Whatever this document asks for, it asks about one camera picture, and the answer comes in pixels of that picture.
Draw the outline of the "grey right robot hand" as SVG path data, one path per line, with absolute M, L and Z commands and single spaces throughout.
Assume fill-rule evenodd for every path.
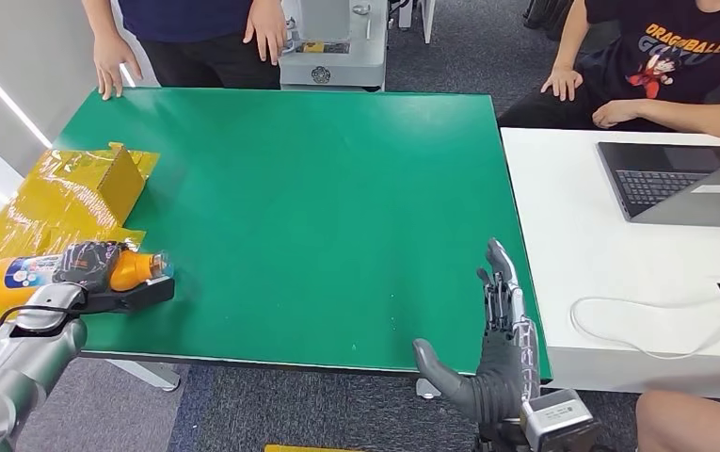
M 485 323 L 475 374 L 463 376 L 443 364 L 423 338 L 412 347 L 422 379 L 474 422 L 495 425 L 518 417 L 521 405 L 539 396 L 538 334 L 514 264 L 495 238 L 488 241 L 486 259 L 490 270 L 477 269 Z

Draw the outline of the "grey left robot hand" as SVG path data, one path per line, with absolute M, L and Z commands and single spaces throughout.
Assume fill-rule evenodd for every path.
M 126 246 L 116 241 L 85 241 L 70 245 L 53 270 L 53 283 L 75 283 L 91 293 L 110 290 L 110 280 Z

